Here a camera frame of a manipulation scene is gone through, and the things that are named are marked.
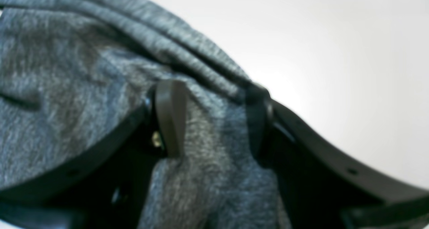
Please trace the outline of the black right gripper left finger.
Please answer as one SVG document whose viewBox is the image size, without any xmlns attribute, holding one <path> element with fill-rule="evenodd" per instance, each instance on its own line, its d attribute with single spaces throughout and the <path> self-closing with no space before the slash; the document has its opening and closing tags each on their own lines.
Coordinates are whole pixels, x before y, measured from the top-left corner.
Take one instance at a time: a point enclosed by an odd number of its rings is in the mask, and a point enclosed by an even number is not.
<svg viewBox="0 0 429 229">
<path fill-rule="evenodd" d="M 1 220 L 22 229 L 136 229 L 156 164 L 184 155 L 187 87 L 153 85 L 143 105 L 79 156 L 1 191 Z"/>
</svg>

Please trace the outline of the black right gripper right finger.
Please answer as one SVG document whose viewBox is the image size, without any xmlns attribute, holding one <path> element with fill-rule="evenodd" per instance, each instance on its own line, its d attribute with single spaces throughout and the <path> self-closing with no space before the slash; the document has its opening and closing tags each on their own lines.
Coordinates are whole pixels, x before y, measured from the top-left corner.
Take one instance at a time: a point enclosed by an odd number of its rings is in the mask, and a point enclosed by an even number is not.
<svg viewBox="0 0 429 229">
<path fill-rule="evenodd" d="M 423 229 L 428 190 L 402 182 L 331 145 L 293 111 L 249 82 L 250 151 L 272 170 L 294 229 Z"/>
</svg>

